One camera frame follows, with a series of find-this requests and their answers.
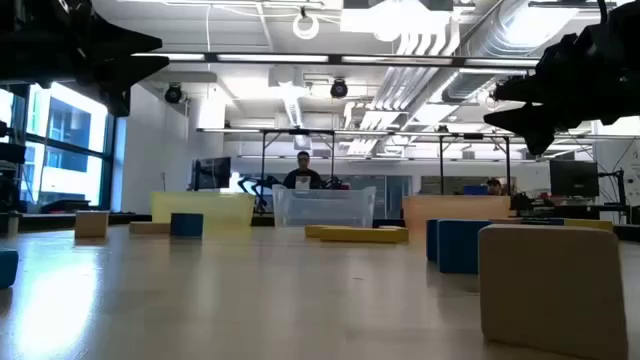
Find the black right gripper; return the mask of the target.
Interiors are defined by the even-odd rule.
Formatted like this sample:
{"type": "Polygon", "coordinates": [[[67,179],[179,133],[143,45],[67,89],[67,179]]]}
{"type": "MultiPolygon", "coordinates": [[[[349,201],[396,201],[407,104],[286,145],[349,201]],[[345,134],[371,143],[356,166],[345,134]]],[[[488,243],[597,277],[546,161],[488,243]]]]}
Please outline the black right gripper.
{"type": "Polygon", "coordinates": [[[584,121],[611,125],[621,117],[637,115],[639,24],[596,24],[578,35],[564,36],[544,51],[534,75],[498,82],[492,98],[526,103],[483,119],[524,136],[534,155],[542,154],[558,131],[584,121]]]}

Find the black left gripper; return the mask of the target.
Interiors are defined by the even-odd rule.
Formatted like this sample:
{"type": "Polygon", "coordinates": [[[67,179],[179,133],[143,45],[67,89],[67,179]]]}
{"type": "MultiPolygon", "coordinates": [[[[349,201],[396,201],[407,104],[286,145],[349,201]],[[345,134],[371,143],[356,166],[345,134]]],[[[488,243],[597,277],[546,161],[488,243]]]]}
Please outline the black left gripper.
{"type": "Polygon", "coordinates": [[[170,63],[165,56],[130,55],[159,49],[162,40],[108,22],[90,1],[59,0],[59,7],[72,47],[89,68],[88,82],[114,116],[128,116],[129,88],[170,63]]]}

